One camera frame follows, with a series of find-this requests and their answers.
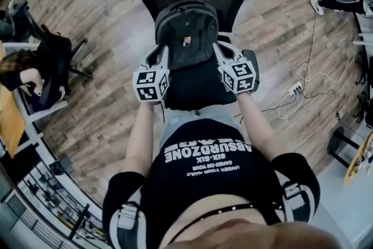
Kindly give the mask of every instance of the shorts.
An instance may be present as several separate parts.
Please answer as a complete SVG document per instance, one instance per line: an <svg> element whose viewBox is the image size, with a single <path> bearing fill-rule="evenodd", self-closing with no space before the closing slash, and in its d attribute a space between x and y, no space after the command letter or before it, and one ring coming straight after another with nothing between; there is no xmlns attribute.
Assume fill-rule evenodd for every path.
<svg viewBox="0 0 373 249"><path fill-rule="evenodd" d="M242 134L242 129L239 123L230 116L223 105L212 105L196 111L182 111L182 110L168 110L166 121L164 122L163 131L160 135L160 148L164 145L169 137L180 128L182 125L196 120L209 118L221 122L222 124L229 125L238 129Z"/></svg>

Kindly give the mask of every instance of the white cable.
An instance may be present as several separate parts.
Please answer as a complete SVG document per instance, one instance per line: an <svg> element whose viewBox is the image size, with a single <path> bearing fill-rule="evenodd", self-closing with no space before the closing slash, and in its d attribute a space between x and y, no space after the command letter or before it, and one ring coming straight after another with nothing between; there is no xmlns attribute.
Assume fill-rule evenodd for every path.
<svg viewBox="0 0 373 249"><path fill-rule="evenodd" d="M346 70L347 70L347 67L349 66L349 63L350 63L350 60L351 60L351 57L352 57L352 55L354 54L354 52L352 52L351 53L351 55L350 55L350 57L349 57L349 60L347 61L347 65L346 65L346 67L344 68L344 71L343 71L343 73L342 73L342 76L338 79L338 80L334 80L333 78L330 78L327 74L325 74L325 73L316 73L311 79L304 79L303 77L302 77L302 75L301 75L301 68L304 66L304 65L307 65L307 64L302 64L301 65L301 67L299 68L299 77L300 78L302 78L303 80L305 80L305 81L307 81L307 82L309 82L309 81L311 81L311 80L313 80L317 75L324 75L324 76L326 76L329 80L331 80L331 81L333 81L333 82L340 82L341 81L341 79L342 79L342 77L344 76L344 73L346 73Z"/></svg>
<svg viewBox="0 0 373 249"><path fill-rule="evenodd" d="M304 92L302 92L302 96L303 96L303 97L302 97L301 101L299 102L297 108L295 108L295 110L294 110L293 113L291 113L291 114L290 114L289 116L287 116L287 117L282 117L282 116L280 115L281 105L282 105L282 103L284 102L284 100L289 96L289 94L287 93L287 94L282 98L282 100L281 100L281 102L280 102L280 105L279 105L279 106L280 106L280 107L279 107L279 118L282 119L282 120L286 120L286 119L292 117L292 116L293 116L293 115L298 111L299 107L302 105L302 102L303 102L303 100L304 100L304 96L305 96L305 93L307 92L308 85L309 85L310 81L313 80L313 79L315 79L315 77L316 77L317 75L324 75L324 76L326 76L329 80L331 80L331 81L333 81L333 82L336 82L336 83L337 83L337 82L340 82L340 81L342 80L344 74L346 73L347 67L349 66L349 63L350 63L350 60L351 60L353 54L354 54L354 52L351 53L351 55L350 55L350 57L349 57L349 60L347 61L346 67L344 68L344 71L343 71L343 73L342 73L342 76L341 76L338 80L334 80L333 78L330 78L329 75L327 75L327 74L325 74L325 73L316 73L313 77L311 77L311 70L309 69L309 65L308 65L308 64L302 64L301 67L299 68L299 77L302 78L302 80L304 80L304 82L307 82L307 85L306 85L306 87L305 87L305 89L304 89ZM305 78L303 78L302 75L301 75L301 69L302 69L302 67L303 67L304 65L308 68L308 80L305 79Z"/></svg>
<svg viewBox="0 0 373 249"><path fill-rule="evenodd" d="M309 76L311 75L311 73L310 73L310 71L309 71L309 66L308 66L308 65L307 65L307 68L308 68L308 74L309 74L309 75L308 75L308 78L309 78ZM303 102L303 100L304 100L304 95L305 95L305 93L307 92L308 85L309 85L309 81L307 82L307 85L306 85L306 87L305 87L305 89L304 89L304 93L301 93L301 94L302 94L302 99L301 99L301 101L299 102L297 108L295 108L294 112L291 113L291 114L290 114L289 116L287 116L287 117L282 117L282 116L280 115L280 110L281 110L282 102L284 102L284 100L287 98L287 96L288 96L289 94L287 94L286 96L283 97L283 99L282 99L281 102L280 102L280 107L279 107L279 118L280 118L280 119L282 119L282 120L287 120L288 118L292 117L292 116L293 116L293 115L298 111L299 107L301 107L302 102Z"/></svg>

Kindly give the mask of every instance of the power strip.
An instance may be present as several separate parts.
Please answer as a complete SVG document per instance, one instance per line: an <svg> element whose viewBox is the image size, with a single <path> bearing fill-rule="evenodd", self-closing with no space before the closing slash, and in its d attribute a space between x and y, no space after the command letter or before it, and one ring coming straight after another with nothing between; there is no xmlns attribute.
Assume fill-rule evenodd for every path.
<svg viewBox="0 0 373 249"><path fill-rule="evenodd" d="M302 84L299 81L289 87L289 96L292 96L294 93L296 93L297 89L302 90Z"/></svg>

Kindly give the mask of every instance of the hair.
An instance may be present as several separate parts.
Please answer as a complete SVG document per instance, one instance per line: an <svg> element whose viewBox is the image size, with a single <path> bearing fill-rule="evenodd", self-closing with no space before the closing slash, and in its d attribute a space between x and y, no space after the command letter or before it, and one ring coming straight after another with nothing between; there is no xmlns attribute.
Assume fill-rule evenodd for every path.
<svg viewBox="0 0 373 249"><path fill-rule="evenodd" d="M21 72L32 68L33 54L29 51L11 53L0 61L0 75L7 72Z"/></svg>

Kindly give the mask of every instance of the wire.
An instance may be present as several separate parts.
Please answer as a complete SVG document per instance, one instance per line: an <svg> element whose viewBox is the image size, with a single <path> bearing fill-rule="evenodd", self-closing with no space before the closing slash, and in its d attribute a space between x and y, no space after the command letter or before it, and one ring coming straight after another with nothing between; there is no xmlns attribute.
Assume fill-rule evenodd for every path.
<svg viewBox="0 0 373 249"><path fill-rule="evenodd" d="M288 97L289 94L287 93L287 94L282 98L282 100L281 100L281 102L280 102L280 108L279 108L279 118L282 119L282 120L286 120L286 119L292 117L292 116L293 116L293 115L298 111L299 107L302 105L303 100L304 100L305 98L306 98L306 99L311 99L311 98L313 98L313 97L315 97L315 96L318 96L318 95L322 94L322 93L320 93L320 94L317 94L317 95L315 95L315 96L311 96L311 97L306 97L306 96L305 96L305 94L306 94L306 92L307 92L307 89L308 89L308 86L309 86L309 82L310 82L311 80L315 79L315 77L316 77L317 75L325 75L325 76L328 77L328 79L330 79L331 81L333 81L333 82L339 82L339 81L342 79L342 77L344 76L344 74L345 74L345 72L346 72L346 69L347 69L347 67L348 67L348 65L349 65L349 63L350 63L351 57L353 56L353 52L352 52L351 55L350 55L349 60L347 61L347 65L346 65L346 67L345 67L345 69L344 69L344 71L343 71L343 74L342 74L342 76L341 76L338 80L334 80L334 79L330 78L330 77L329 77L327 74L325 74L325 73L316 73L313 77L311 77L311 70L309 69L309 62L310 62L310 60L311 60L312 49L313 49L313 46L314 46L314 35L315 35L315 26L316 26L316 11L314 11L314 14L315 14L315 17L314 17L314 26L313 26L313 29L312 29L311 48L309 49L309 54L308 54L307 63L306 63L306 64L302 64L301 67L299 68L299 76L300 76L301 79L303 79L303 87L304 87L304 89L301 89L301 90L300 90L300 92L301 92L301 94L302 94L303 97L302 97L301 101L299 102L298 106L295 108L294 112L291 113L291 114L290 114L289 116L287 116L287 117L282 117L282 116L280 115L280 110L281 110L281 104L282 104L282 102L283 102L283 101ZM303 67L304 65L305 65L307 68L306 68L305 76L304 76L304 78L303 78L302 75L301 75L301 69L302 69L302 67Z"/></svg>
<svg viewBox="0 0 373 249"><path fill-rule="evenodd" d="M295 98L293 101L289 102L289 103L286 103L286 104L283 104L282 106L278 105L277 107L275 108L270 108L270 109L265 109L265 110L262 110L262 112L265 112L265 111L269 111L269 110L276 110L278 108L281 108L281 107L285 107L287 105L290 105L290 104L293 104L295 102L295 100L297 99L297 93L295 93Z"/></svg>
<svg viewBox="0 0 373 249"><path fill-rule="evenodd" d="M356 135L360 136L363 140L365 140L365 138L363 136L361 136L358 132L356 132L355 130L351 129L348 125L345 125L342 120L339 120L339 122L342 124L342 126L346 127L347 129L353 131Z"/></svg>
<svg viewBox="0 0 373 249"><path fill-rule="evenodd" d="M342 73L342 76L341 76L338 80L334 80L333 78L330 78L329 75L327 75L327 74L325 74L325 73L316 73L316 74L315 74L311 79L306 80L306 78L303 78L302 75L301 75L301 68L302 68L304 65L308 66L308 63L307 63L307 64L302 64L302 65L301 65L301 67L299 68L299 76L300 76L300 78L302 78L305 82L306 82L306 81L307 81L307 82L310 82L311 80L315 79L315 77L316 77L317 75L324 75L324 76L326 76L329 80L331 80L331 81L333 81L333 82L335 82L335 83L340 82L341 79L342 79L342 77L344 76L344 73L346 73L347 67L349 66L349 63L350 63L350 60L351 60L353 54L354 54L354 52L351 53L351 55L350 55L350 57L349 57L349 60L347 61L346 67L344 68L344 71L343 71L343 73Z"/></svg>
<svg viewBox="0 0 373 249"><path fill-rule="evenodd" d="M162 116L163 116L163 124L164 124L164 110L163 110L162 101L160 103L161 103L161 108L162 108Z"/></svg>
<svg viewBox="0 0 373 249"><path fill-rule="evenodd" d="M280 108L280 107L285 107L285 106L287 106L287 105L293 104L293 103L295 102L296 99L297 99L297 92L295 92L295 98L294 98L293 101L291 101L291 102L289 102L289 103L286 103L286 104L283 104L282 106L277 106L277 107L275 107L275 108L269 108L269 109L261 110L261 112L265 112L265 111L269 111L269 110L276 110L276 109L278 109L278 108ZM241 114L241 113L240 113L240 114L237 114L237 115L235 115L234 117L238 117L238 116L242 116L242 114Z"/></svg>
<svg viewBox="0 0 373 249"><path fill-rule="evenodd" d="M313 98L313 97L321 96L322 94L328 94L328 93L330 93L330 92L333 92L333 93L338 97L338 94L335 92L334 89L329 89L326 93L318 93L318 94L315 94L315 95L313 95L313 96L309 96L309 97L306 97L306 96L303 94L303 92L301 92L301 94L302 94L306 99L311 99L311 98Z"/></svg>

